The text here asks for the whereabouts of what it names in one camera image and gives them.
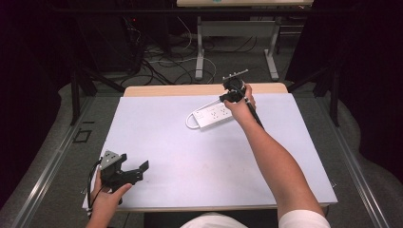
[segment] table surface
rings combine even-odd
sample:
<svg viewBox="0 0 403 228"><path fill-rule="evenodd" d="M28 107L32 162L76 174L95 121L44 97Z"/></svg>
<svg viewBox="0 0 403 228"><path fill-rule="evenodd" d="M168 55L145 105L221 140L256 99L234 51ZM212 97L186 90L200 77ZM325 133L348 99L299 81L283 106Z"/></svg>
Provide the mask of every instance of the table surface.
<svg viewBox="0 0 403 228"><path fill-rule="evenodd" d="M179 7L270 7L270 6L308 6L314 0L178 0Z"/></svg>
<svg viewBox="0 0 403 228"><path fill-rule="evenodd" d="M265 129L296 158L319 203L336 203L292 94L283 84L251 86ZM124 171L137 169L145 161L150 167L144 179L124 195L119 211L277 207L236 121L206 130L184 124L188 114L222 93L222 85L150 85L126 90L100 156L107 150L127 154Z"/></svg>

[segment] handheld controller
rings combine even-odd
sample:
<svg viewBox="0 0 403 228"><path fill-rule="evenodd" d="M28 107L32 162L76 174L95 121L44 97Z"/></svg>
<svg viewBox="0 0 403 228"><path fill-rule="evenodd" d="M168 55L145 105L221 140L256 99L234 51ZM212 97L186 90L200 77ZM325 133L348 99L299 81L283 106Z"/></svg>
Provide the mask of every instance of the handheld controller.
<svg viewBox="0 0 403 228"><path fill-rule="evenodd" d="M255 108L250 103L249 99L245 96L246 87L245 82L238 78L237 76L241 75L242 73L247 72L248 69L241 71L239 73L230 74L226 78L222 78L224 89L227 89L228 92L220 96L220 101L223 102L227 100L231 103L237 103L242 98L245 100L246 104L248 105L249 110L251 111L252 115L254 116L256 122L264 129L263 124L261 123L258 114L256 113Z"/></svg>
<svg viewBox="0 0 403 228"><path fill-rule="evenodd" d="M101 181L102 185L108 187L115 192L126 183L135 184L137 181L143 180L143 172L149 165L148 161L144 162L138 169L130 171L122 171L122 163L127 160L126 154L118 155L107 150L101 160Z"/></svg>

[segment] electrical outlet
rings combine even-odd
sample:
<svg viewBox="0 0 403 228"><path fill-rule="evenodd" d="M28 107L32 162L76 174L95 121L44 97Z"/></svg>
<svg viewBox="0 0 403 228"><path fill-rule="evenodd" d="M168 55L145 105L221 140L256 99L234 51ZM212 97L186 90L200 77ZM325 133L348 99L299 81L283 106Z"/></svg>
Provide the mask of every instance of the electrical outlet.
<svg viewBox="0 0 403 228"><path fill-rule="evenodd" d="M200 128L211 124L217 124L232 118L231 110L225 107L223 103L213 104L204 109L193 112L196 122Z"/></svg>

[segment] white shirt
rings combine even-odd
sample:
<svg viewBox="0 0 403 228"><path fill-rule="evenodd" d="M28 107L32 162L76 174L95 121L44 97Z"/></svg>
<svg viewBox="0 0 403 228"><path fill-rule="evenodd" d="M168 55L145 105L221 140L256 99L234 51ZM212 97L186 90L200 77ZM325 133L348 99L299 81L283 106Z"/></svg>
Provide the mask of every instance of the white shirt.
<svg viewBox="0 0 403 228"><path fill-rule="evenodd" d="M278 228L330 228L322 215L308 210L295 210L286 213L278 222ZM217 213L204 214L188 221L181 228L247 228L233 218Z"/></svg>

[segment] hand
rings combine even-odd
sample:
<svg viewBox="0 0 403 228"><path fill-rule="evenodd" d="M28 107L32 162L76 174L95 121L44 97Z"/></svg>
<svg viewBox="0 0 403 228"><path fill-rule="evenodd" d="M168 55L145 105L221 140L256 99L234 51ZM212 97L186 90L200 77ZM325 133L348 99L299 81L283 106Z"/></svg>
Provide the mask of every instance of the hand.
<svg viewBox="0 0 403 228"><path fill-rule="evenodd" d="M252 107L256 108L256 102L254 97L252 96L252 87L249 84L245 84L246 91L245 96L249 99ZM245 121L252 120L255 122L255 119L249 110L249 107L246 105L244 99L241 99L237 103L230 103L228 101L224 101L225 106L231 110L233 117L237 120L238 123L242 124Z"/></svg>
<svg viewBox="0 0 403 228"><path fill-rule="evenodd" d="M119 200L131 186L131 183L127 183L110 194L108 193L110 189L102 186L101 171L98 170L94 190L91 192L92 215L86 227L107 227L115 214Z"/></svg>

